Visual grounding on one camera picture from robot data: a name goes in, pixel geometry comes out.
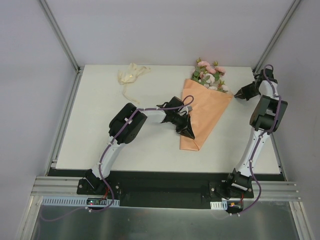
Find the white tabletop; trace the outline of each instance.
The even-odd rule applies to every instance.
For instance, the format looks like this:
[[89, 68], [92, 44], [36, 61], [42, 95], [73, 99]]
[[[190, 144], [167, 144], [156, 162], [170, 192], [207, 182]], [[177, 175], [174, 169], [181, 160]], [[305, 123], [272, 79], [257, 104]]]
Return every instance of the white tabletop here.
[[[107, 146], [109, 123], [128, 102], [121, 94], [118, 70], [127, 65], [86, 65], [67, 125], [57, 169], [90, 169]], [[151, 72], [140, 76], [127, 88], [127, 94], [147, 108], [181, 97], [185, 79], [193, 66], [151, 65]], [[233, 93], [251, 83], [250, 67], [226, 67], [223, 77]], [[180, 137], [170, 123], [145, 124], [133, 142], [119, 154], [112, 170], [153, 172], [229, 173], [246, 148], [250, 117], [259, 101], [233, 98], [200, 151], [180, 150]], [[264, 144], [255, 173], [279, 174], [270, 139]]]

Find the peach wrapping paper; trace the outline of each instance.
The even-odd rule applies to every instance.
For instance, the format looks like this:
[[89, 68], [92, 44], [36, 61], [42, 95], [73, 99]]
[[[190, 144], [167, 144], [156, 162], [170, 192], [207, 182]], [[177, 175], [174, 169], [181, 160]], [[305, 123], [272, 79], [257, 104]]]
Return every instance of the peach wrapping paper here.
[[183, 86], [182, 99], [188, 95], [194, 96], [190, 117], [195, 139], [180, 136], [180, 149], [199, 151], [233, 96], [228, 93], [207, 89], [191, 79], [186, 79]]

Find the ventilation grille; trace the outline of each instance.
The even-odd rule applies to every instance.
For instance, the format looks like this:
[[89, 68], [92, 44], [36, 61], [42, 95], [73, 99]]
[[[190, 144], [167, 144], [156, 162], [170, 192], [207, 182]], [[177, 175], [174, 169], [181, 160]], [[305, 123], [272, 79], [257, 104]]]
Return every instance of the ventilation grille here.
[[[71, 207], [87, 207], [87, 197], [74, 197], [74, 196], [44, 196], [42, 200], [42, 205], [45, 206], [71, 206]], [[112, 202], [111, 199], [102, 200], [100, 205], [95, 205], [94, 207], [105, 207]], [[114, 200], [111, 207], [119, 207], [120, 201]]]
[[210, 207], [212, 210], [227, 210], [227, 201], [211, 201]]

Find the gray wall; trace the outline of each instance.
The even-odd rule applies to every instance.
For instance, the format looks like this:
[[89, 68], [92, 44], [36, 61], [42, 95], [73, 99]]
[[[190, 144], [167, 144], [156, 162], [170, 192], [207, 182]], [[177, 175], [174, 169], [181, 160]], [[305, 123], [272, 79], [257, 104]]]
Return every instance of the gray wall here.
[[75, 73], [36, 0], [0, 8], [0, 239], [16, 237]]
[[293, 0], [48, 0], [81, 66], [254, 67]]
[[303, 1], [266, 61], [274, 65], [279, 93], [288, 101], [276, 142], [289, 180], [299, 184], [316, 239], [320, 239], [319, 11], [319, 0]]

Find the green leaf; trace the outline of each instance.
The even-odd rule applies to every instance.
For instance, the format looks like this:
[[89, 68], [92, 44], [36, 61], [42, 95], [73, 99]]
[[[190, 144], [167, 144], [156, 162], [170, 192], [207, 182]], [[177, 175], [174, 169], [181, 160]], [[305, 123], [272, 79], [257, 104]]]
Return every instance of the green leaf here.
[[205, 81], [207, 81], [207, 80], [209, 80], [210, 79], [210, 76], [206, 76], [204, 79], [203, 79], [203, 81], [205, 82]]

